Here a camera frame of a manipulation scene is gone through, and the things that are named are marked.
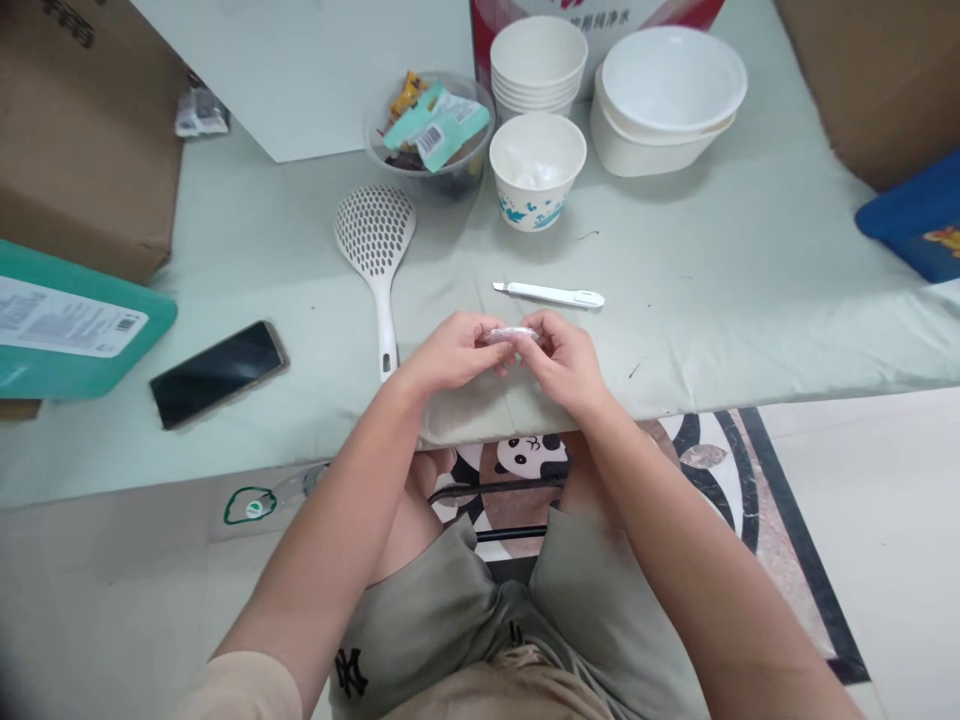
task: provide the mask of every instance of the smartphone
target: smartphone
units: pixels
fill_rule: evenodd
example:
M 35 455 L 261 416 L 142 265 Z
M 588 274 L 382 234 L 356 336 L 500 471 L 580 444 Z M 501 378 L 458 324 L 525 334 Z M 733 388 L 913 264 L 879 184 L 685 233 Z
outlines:
M 174 430 L 290 365 L 261 320 L 150 381 L 164 430 Z

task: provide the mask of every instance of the white box cutter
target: white box cutter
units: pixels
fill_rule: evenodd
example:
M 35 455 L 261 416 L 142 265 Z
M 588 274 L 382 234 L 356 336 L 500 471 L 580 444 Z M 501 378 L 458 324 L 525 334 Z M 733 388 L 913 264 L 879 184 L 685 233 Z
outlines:
M 603 307 L 604 303 L 603 295 L 590 290 L 559 290 L 526 283 L 493 283 L 493 289 L 508 295 L 520 295 L 574 307 L 598 308 Z

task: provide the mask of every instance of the shorts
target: shorts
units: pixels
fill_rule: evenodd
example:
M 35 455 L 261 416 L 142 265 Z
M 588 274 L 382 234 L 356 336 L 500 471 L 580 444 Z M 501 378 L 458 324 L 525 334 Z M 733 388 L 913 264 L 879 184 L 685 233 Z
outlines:
M 618 720 L 709 718 L 676 630 L 626 535 L 551 509 L 529 587 L 498 585 L 461 517 L 364 592 L 330 678 L 338 720 L 373 720 L 448 675 L 532 643 Z

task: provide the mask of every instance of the brown cardboard box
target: brown cardboard box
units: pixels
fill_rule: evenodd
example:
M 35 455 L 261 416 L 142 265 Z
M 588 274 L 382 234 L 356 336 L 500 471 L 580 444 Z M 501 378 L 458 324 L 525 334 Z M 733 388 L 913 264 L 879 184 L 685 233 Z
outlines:
M 0 238 L 149 282 L 170 255 L 185 89 L 128 0 L 0 0 Z
M 960 148 L 960 2 L 776 0 L 837 156 L 878 191 Z

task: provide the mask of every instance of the floor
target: floor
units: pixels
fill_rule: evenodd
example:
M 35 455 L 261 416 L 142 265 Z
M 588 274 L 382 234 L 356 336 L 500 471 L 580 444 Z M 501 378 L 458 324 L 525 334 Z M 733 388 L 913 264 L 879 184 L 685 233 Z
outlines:
M 854 691 L 865 714 L 956 717 L 960 389 L 762 415 L 873 676 Z M 260 473 L 257 484 L 288 474 Z M 280 536 L 282 514 L 235 536 L 218 529 L 237 484 L 212 478 L 0 518 L 0 687 L 17 689 L 18 717 L 163 715 Z

